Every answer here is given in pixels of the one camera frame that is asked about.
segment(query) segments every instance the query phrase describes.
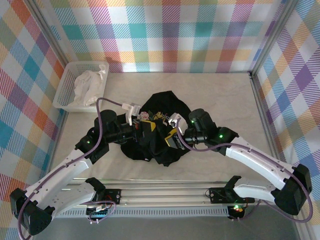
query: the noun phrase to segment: white table surface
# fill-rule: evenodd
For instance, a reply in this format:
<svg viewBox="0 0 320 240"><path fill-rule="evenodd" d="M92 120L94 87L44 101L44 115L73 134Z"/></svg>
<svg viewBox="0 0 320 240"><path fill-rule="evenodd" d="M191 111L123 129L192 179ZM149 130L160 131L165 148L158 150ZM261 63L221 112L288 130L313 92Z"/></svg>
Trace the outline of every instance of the white table surface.
<svg viewBox="0 0 320 240"><path fill-rule="evenodd" d="M246 73L109 73L104 97L118 103L143 105L153 93L173 93L191 110L203 108L217 126L228 127L249 143L270 154ZM108 102L102 110L125 111ZM69 113L57 144L52 167L58 165L93 127L96 113ZM234 175L262 179L260 175L219 153L189 152L169 167L127 158L117 144L79 178L118 180L228 181Z"/></svg>

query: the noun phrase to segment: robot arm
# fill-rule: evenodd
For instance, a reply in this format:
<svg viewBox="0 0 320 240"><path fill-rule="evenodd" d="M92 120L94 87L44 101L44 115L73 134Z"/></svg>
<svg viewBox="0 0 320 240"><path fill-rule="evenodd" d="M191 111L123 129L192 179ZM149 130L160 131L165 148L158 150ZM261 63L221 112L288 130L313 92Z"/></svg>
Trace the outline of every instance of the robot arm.
<svg viewBox="0 0 320 240"><path fill-rule="evenodd" d="M135 121L134 124L132 121L119 124L116 113L111 110L104 110L100 114L102 129L99 128L97 118L94 121L94 127L76 144L75 149L60 165L40 181L28 187L26 191L17 188L11 193L11 209L16 218L18 218L22 204L32 193L35 193L24 209L22 220L22 225L31 235L43 231L56 215L78 204L105 200L106 189L95 178L87 179L73 191L63 192L61 189L106 154L109 151L109 143L124 143L127 139L132 138L138 141L156 129L154 122L145 120ZM299 213L306 201L306 196L297 182L284 169L295 175L310 193L312 187L308 168L301 164L294 168L275 158L273 160L277 161L278 166L271 164L265 159L265 153L251 146L236 132L226 127L217 127L203 109L191 112L189 118L192 123L190 127L186 123L178 125L178 119L182 120L182 123L184 120L179 114L174 114L169 119L173 130L165 141L170 147L184 149L189 146L187 144L205 143L208 147L226 144L214 151L247 165L268 180L252 181L241 176L233 176L224 187L230 203L234 203L239 198L255 198L274 202L288 214L297 215ZM98 147L88 156L67 165L71 160L81 157L96 145L100 131L103 137ZM42 188L35 191L47 176L63 165L65 166L63 169L48 180Z"/></svg>

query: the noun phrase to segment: colorful plaid wall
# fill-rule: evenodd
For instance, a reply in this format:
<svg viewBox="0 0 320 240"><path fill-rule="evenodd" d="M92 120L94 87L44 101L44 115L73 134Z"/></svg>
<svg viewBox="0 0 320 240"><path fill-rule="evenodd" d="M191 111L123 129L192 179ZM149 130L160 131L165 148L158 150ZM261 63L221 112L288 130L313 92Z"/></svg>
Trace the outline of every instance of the colorful plaid wall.
<svg viewBox="0 0 320 240"><path fill-rule="evenodd" d="M107 60L112 72L246 72L283 7L281 0L37 2L68 59Z"/></svg>
<svg viewBox="0 0 320 240"><path fill-rule="evenodd" d="M0 240L16 240L9 195L43 176L63 111L63 68L23 0L0 1Z"/></svg>
<svg viewBox="0 0 320 240"><path fill-rule="evenodd" d="M258 73L281 158L306 165L320 239L320 0L301 0Z"/></svg>

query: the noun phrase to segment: black cloth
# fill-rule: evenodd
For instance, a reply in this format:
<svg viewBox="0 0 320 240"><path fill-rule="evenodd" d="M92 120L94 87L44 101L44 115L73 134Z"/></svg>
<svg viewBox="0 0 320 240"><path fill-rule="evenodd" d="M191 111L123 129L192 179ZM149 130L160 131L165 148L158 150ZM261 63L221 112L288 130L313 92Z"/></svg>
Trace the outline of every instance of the black cloth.
<svg viewBox="0 0 320 240"><path fill-rule="evenodd" d="M175 149L169 147L165 141L168 133L173 129L169 123L169 117L174 114L180 114L190 125L188 118L190 113L189 107L172 91L164 91L153 94L149 100L141 107L138 118L149 120L156 123L156 130L151 133L148 139L141 142L135 142L129 139L121 145L122 152L133 160L150 161L154 158L158 164L168 167L185 155L189 150ZM126 122L125 115L118 115L120 123Z"/></svg>

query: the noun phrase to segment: white plastic basket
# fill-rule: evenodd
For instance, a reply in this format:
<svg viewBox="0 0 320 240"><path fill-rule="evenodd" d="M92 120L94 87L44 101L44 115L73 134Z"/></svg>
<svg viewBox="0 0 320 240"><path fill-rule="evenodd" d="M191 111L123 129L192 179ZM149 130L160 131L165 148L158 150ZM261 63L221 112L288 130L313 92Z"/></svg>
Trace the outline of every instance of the white plastic basket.
<svg viewBox="0 0 320 240"><path fill-rule="evenodd" d="M109 63L106 61L73 61L69 62L65 66L63 75L53 99L53 106L57 109L64 109L68 112L97 112L95 104L90 106L68 106L68 104L72 103L75 98L74 89L76 78L86 70L91 70L94 72L100 71L101 69L99 65L105 65L106 72L105 74L102 74L103 82L100 97L103 97L106 88Z"/></svg>

